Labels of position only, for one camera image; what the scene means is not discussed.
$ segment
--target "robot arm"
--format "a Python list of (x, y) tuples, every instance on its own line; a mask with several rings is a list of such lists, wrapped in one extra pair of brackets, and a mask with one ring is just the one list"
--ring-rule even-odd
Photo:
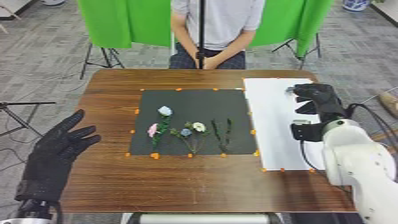
[(398, 211), (396, 164), (385, 147), (371, 140), (353, 120), (346, 119), (332, 87), (319, 84), (294, 87), (319, 112), (319, 124), (291, 125), (300, 141), (323, 141), (323, 161), (328, 182), (351, 186), (353, 204), (366, 224), (390, 224)]

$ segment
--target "green screen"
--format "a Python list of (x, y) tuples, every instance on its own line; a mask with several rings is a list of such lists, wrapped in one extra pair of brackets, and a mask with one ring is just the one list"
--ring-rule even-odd
[[(250, 46), (296, 39), (302, 57), (321, 27), (332, 0), (266, 0), (262, 23)], [(78, 0), (90, 41), (104, 48), (131, 42), (170, 46), (170, 0)]]

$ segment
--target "white flower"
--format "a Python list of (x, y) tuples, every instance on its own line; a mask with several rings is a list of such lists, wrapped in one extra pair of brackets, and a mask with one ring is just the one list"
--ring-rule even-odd
[(204, 126), (202, 123), (195, 122), (191, 126), (193, 126), (193, 129), (195, 129), (197, 132), (204, 132), (206, 131), (206, 126)]
[(172, 110), (167, 106), (158, 109), (159, 114), (168, 117), (172, 115)]

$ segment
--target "wooden table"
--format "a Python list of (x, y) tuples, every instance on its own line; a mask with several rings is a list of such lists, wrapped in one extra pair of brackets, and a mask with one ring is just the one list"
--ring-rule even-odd
[(307, 171), (261, 172), (252, 155), (126, 157), (140, 89), (241, 88), (243, 77), (310, 78), (305, 71), (101, 70), (78, 108), (101, 143), (74, 163), (62, 196), (67, 213), (351, 212), (344, 193)]

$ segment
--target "pant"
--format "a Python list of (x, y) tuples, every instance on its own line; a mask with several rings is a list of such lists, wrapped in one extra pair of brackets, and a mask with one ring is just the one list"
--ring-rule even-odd
[[(170, 69), (195, 69), (195, 61), (183, 48), (183, 45), (175, 43), (177, 53), (170, 56)], [(206, 57), (213, 57), (220, 51), (204, 49)], [(216, 69), (245, 69), (245, 51), (241, 51), (218, 65)]]

